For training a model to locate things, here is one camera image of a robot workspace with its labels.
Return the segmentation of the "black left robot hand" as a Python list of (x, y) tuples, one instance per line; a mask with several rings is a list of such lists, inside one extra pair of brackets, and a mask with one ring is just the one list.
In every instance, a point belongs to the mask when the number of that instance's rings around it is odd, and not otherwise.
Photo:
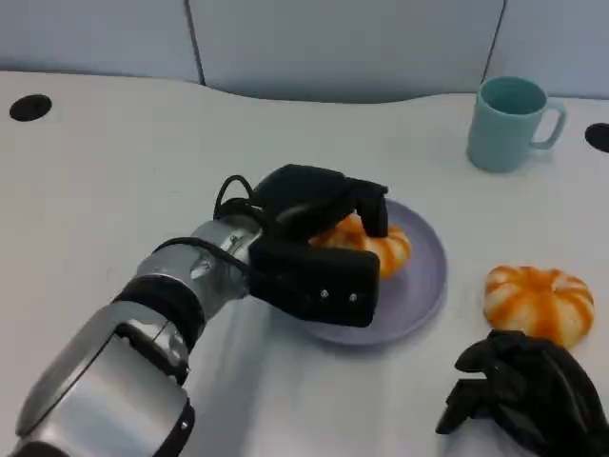
[(262, 211), (274, 236), (304, 243), (352, 213), (360, 216), (367, 235), (386, 236), (387, 193), (383, 185), (335, 170), (290, 164), (270, 173), (249, 203)]

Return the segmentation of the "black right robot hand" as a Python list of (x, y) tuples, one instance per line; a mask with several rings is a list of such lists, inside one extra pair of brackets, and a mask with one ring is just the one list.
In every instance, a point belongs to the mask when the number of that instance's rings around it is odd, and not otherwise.
[(521, 331), (492, 330), (462, 352), (467, 373), (446, 399), (436, 431), (494, 421), (538, 456), (605, 456), (608, 420), (585, 370), (565, 348)]

